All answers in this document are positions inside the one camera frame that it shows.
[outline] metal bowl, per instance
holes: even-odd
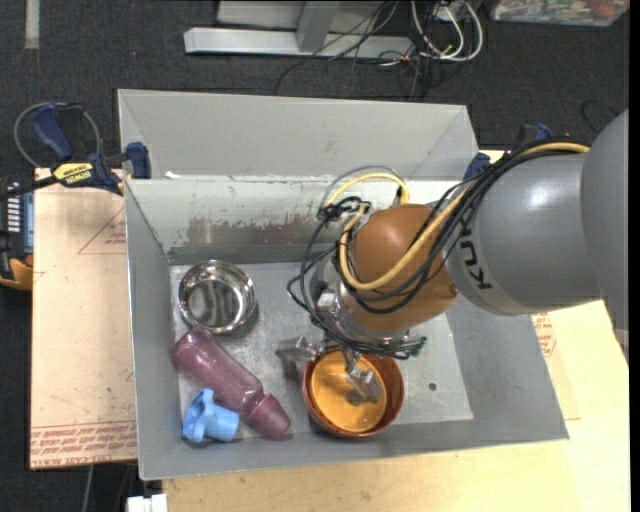
[[[214,334],[246,334],[258,315],[253,281],[238,266],[220,260],[186,272],[178,288],[178,306],[189,325]]]

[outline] gray metal box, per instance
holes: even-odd
[[[154,168],[153,179],[129,180],[125,190],[142,478],[566,437],[528,316],[497,317],[460,299],[418,326],[428,342],[417,358],[400,362],[400,416],[357,442],[313,428],[299,386],[286,380],[274,354],[282,339],[319,336],[285,284],[326,186],[351,168],[386,164],[407,179],[413,201],[439,197],[477,152],[464,106],[120,91],[119,107],[123,146],[144,142]],[[371,182],[353,192],[385,205],[394,190]],[[332,236],[326,233],[318,249]],[[176,286],[191,265],[210,258],[241,265],[255,281],[260,320],[247,338],[224,343],[292,417],[284,441],[248,429],[237,442],[204,448],[181,438],[194,387],[169,357],[187,329]]]

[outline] orange bowl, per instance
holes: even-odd
[[[358,366],[372,370],[382,387],[377,403],[348,400],[353,389],[346,381],[342,352],[333,350],[309,361],[302,392],[312,420],[326,432],[344,439],[362,439],[385,430],[398,416],[404,401],[404,381],[391,357],[365,354]]]

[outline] pink bottle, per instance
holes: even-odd
[[[231,409],[251,428],[278,439],[291,420],[262,383],[229,355],[217,338],[202,327],[193,327],[171,350],[174,364],[200,385],[215,391],[216,400]]]

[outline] cardboard box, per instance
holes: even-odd
[[[34,204],[29,466],[133,460],[124,199],[53,186]]]

